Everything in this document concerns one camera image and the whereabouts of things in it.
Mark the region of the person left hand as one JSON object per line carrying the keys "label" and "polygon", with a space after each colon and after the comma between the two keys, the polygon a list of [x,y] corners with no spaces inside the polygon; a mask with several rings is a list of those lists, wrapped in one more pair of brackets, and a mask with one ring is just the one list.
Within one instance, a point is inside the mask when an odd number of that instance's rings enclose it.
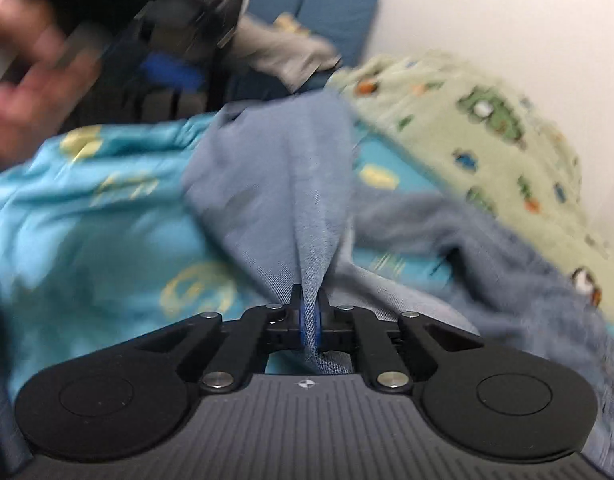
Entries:
{"label": "person left hand", "polygon": [[100,65],[89,52],[57,65],[65,44],[48,3],[0,0],[0,46],[28,65],[17,84],[0,83],[0,171],[34,156],[98,79]]}

